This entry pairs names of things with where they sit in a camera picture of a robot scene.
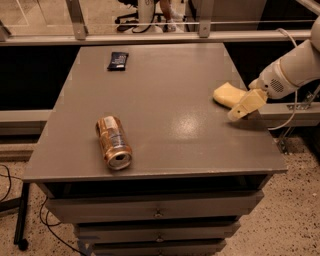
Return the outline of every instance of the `copper beverage can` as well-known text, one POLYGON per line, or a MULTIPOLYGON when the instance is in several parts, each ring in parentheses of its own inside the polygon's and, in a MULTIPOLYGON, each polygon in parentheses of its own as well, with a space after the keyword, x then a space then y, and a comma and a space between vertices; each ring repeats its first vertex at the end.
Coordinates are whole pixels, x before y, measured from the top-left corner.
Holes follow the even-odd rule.
POLYGON ((112 170, 121 170, 130 165, 132 149, 124 134, 121 122, 114 116, 100 118, 96 124, 103 158, 112 170))

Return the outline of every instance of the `table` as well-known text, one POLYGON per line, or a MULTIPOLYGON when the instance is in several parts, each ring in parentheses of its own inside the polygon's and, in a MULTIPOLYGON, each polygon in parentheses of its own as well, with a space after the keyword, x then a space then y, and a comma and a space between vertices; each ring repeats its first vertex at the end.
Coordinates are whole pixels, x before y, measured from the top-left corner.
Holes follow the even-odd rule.
POLYGON ((263 121, 231 123, 212 100, 225 82, 245 88, 223 44, 82 47, 24 182, 73 223, 96 255, 212 254, 286 166, 263 121), (126 71, 107 71, 128 52, 126 71), (111 171, 96 121, 117 116, 133 161, 111 171))

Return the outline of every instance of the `black metal stand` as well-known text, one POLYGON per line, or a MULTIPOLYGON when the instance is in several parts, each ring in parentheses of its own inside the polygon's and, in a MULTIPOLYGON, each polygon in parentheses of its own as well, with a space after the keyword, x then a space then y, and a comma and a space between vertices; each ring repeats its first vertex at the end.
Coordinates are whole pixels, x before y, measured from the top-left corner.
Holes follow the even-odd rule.
POLYGON ((28 248, 28 241, 23 238, 23 231, 26 222, 29 187, 29 183, 23 183, 20 198, 10 199, 0 204, 0 212, 19 208, 14 244, 18 245, 21 251, 25 251, 28 248))

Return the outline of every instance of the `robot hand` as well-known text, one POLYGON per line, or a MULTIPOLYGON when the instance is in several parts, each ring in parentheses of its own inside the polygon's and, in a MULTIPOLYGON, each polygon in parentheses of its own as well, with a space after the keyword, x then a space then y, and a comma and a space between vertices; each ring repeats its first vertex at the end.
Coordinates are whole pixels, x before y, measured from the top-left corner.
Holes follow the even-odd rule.
POLYGON ((320 78, 320 17, 311 29, 311 40, 306 40, 292 51, 266 67, 249 85, 250 91, 228 113, 231 121, 259 109, 267 100, 281 99, 303 85, 320 78), (259 104, 251 104, 258 95, 259 104))

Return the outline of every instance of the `drawer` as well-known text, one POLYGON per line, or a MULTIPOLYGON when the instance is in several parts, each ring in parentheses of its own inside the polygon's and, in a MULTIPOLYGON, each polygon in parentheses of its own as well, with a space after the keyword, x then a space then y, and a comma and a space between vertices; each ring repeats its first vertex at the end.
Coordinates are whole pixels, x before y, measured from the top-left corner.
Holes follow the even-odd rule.
POLYGON ((84 243, 165 242, 172 240, 227 238, 240 227, 239 222, 212 221, 205 218, 129 223, 101 223, 75 227, 84 243))
POLYGON ((50 199, 46 207, 65 223, 240 216, 263 198, 262 191, 165 194, 145 197, 50 199))
POLYGON ((211 256, 226 245, 224 240, 191 240, 164 243, 93 245, 96 256, 211 256))

